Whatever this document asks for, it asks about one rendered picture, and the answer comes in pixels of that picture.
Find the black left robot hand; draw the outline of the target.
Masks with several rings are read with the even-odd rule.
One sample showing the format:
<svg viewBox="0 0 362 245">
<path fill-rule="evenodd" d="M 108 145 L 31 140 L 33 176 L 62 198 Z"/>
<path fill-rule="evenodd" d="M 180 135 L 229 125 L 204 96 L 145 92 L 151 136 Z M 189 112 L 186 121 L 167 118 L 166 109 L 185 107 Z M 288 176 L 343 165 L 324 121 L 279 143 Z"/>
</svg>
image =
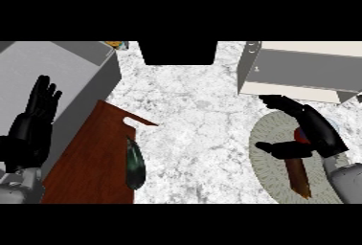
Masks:
<svg viewBox="0 0 362 245">
<path fill-rule="evenodd" d="M 0 162 L 6 172 L 40 167 L 49 157 L 52 122 L 62 92 L 40 75 L 22 113 L 16 115 L 8 135 L 0 136 Z"/>
</svg>

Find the grey box appliance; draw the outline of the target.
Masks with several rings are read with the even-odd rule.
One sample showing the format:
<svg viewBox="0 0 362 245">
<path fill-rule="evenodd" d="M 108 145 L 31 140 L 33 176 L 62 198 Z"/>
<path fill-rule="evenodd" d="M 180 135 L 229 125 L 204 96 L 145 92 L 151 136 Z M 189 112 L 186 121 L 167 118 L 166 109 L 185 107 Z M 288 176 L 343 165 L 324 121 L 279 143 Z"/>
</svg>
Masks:
<svg viewBox="0 0 362 245">
<path fill-rule="evenodd" d="M 102 41 L 0 41 L 0 135 L 24 112 L 39 76 L 62 93 L 52 123 L 49 173 L 96 102 L 121 80 L 115 49 Z"/>
</svg>

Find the grey and cream tiered shelf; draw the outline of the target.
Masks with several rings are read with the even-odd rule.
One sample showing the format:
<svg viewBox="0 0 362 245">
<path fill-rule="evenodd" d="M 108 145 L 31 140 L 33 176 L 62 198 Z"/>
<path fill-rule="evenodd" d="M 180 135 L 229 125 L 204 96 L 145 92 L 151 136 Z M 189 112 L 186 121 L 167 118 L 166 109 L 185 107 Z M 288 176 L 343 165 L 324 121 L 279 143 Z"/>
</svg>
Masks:
<svg viewBox="0 0 362 245">
<path fill-rule="evenodd" d="M 238 93 L 342 104 L 362 96 L 362 41 L 248 41 Z"/>
</svg>

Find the brown sweet potato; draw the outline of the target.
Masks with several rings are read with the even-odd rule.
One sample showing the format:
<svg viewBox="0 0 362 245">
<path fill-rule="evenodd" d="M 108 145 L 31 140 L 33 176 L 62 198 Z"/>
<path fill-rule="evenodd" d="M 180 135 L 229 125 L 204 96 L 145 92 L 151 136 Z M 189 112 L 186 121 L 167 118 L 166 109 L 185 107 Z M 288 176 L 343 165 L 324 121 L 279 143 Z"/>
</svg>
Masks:
<svg viewBox="0 0 362 245">
<path fill-rule="evenodd" d="M 309 177 L 302 159 L 287 159 L 285 168 L 288 173 L 290 187 L 306 199 L 312 197 Z"/>
</svg>

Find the dark green cucumber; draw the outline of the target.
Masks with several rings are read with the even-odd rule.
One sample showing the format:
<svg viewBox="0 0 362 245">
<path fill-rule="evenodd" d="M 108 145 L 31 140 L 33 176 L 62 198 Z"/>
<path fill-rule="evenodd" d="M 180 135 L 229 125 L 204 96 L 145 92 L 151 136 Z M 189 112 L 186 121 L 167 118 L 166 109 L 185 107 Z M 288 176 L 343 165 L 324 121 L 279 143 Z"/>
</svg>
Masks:
<svg viewBox="0 0 362 245">
<path fill-rule="evenodd" d="M 138 143 L 127 139 L 126 150 L 126 184 L 130 189 L 139 189 L 147 181 L 147 164 Z"/>
</svg>

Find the small orange and teal object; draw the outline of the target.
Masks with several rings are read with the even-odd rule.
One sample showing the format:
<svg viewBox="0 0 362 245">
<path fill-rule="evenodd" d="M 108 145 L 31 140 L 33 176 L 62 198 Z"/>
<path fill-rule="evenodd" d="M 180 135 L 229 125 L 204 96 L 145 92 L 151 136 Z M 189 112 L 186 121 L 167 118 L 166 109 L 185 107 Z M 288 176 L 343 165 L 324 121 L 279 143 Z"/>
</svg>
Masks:
<svg viewBox="0 0 362 245">
<path fill-rule="evenodd" d="M 127 41 L 107 41 L 107 44 L 113 46 L 117 50 L 127 50 L 129 49 L 129 42 Z"/>
</svg>

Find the black appliance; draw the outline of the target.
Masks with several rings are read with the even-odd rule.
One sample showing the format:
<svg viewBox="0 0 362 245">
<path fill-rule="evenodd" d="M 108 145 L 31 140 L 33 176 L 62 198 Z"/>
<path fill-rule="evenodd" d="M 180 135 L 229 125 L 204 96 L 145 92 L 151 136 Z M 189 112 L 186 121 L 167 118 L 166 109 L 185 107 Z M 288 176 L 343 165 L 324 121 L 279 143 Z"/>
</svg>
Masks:
<svg viewBox="0 0 362 245">
<path fill-rule="evenodd" d="M 147 65 L 212 65 L 216 41 L 141 41 Z"/>
</svg>

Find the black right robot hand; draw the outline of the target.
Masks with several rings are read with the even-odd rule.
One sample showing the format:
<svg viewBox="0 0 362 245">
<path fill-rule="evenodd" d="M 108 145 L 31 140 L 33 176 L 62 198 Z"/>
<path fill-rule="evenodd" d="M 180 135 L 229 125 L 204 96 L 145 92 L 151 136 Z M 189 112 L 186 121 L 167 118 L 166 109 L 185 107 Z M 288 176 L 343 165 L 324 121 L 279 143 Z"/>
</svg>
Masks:
<svg viewBox="0 0 362 245">
<path fill-rule="evenodd" d="M 336 128 L 308 104 L 299 103 L 282 95 L 262 95 L 259 98 L 271 109 L 278 109 L 296 119 L 309 140 L 306 144 L 297 141 L 277 144 L 257 142 L 254 145 L 259 149 L 281 160 L 309 158 L 315 151 L 324 158 L 347 151 L 346 143 Z"/>
</svg>

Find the brown wooden cutting board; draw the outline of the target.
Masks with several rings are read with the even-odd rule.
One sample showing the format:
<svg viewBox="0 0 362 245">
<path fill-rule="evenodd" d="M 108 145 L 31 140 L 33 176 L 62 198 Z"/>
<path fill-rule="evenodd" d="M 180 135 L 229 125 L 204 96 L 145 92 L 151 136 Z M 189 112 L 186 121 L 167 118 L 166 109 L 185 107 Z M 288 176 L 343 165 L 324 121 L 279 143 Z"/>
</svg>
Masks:
<svg viewBox="0 0 362 245">
<path fill-rule="evenodd" d="M 136 129 L 130 118 L 154 122 L 99 100 L 45 180 L 45 204 L 132 204 L 135 190 L 126 185 L 127 139 Z"/>
</svg>

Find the round grey-green placemat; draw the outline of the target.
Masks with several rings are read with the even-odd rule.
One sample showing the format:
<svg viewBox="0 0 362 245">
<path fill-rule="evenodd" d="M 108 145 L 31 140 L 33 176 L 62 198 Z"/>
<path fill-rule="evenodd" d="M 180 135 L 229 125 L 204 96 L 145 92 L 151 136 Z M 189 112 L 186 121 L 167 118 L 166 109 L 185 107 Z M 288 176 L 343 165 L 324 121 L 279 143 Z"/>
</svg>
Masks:
<svg viewBox="0 0 362 245">
<path fill-rule="evenodd" d="M 316 152 L 303 160 L 312 197 L 305 198 L 290 187 L 284 160 L 277 159 L 254 144 L 271 144 L 294 140 L 299 123 L 284 112 L 268 114 L 256 123 L 248 137 L 248 158 L 260 185 L 281 204 L 342 204 L 343 201 L 328 183 L 321 157 Z"/>
</svg>

